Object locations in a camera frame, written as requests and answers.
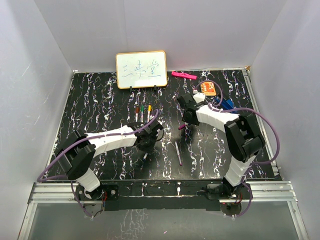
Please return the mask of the green marker pen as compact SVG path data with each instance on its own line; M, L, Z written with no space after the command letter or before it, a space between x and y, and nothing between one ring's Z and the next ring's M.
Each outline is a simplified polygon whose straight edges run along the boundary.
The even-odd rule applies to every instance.
M141 112L141 110L140 110L140 121L142 123L144 122L144 112L145 112L145 110L143 112Z

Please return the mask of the yellow marker pen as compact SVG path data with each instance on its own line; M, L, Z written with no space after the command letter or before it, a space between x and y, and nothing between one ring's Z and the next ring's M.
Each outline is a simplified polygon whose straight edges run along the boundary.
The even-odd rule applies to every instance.
M147 109L147 122L149 122L149 121L150 121L151 112L148 112L148 109Z

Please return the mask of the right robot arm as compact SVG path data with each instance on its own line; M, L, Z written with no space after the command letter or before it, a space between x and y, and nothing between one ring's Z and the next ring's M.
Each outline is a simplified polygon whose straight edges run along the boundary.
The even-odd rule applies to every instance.
M231 162L223 180L223 194L233 199L241 192L245 172L265 147L265 139L256 124L255 116L224 112L204 102L205 95L185 94L177 98L183 109L182 121L188 125L200 123L219 129L226 135Z

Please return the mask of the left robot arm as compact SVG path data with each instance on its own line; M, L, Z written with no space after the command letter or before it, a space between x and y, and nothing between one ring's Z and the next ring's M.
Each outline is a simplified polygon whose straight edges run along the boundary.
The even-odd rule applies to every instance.
M90 168L93 158L119 148L137 147L150 153L164 128L156 119L143 125L133 122L101 133L74 131L58 151L57 161L69 181L84 187L93 200L103 195L102 183Z

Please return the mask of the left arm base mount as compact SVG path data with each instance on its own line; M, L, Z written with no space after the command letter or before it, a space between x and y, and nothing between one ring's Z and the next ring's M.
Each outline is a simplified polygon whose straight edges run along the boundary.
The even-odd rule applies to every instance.
M83 186L75 188L76 196L80 201L117 201L119 199L119 186L116 184L102 184L97 189L89 192Z

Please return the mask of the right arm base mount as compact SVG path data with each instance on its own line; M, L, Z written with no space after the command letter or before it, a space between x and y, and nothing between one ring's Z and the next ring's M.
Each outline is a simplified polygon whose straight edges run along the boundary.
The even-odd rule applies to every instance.
M240 183L231 186L228 183L209 183L197 191L198 196L204 196L208 200L227 201L228 204L240 204L243 200L253 198L251 186Z

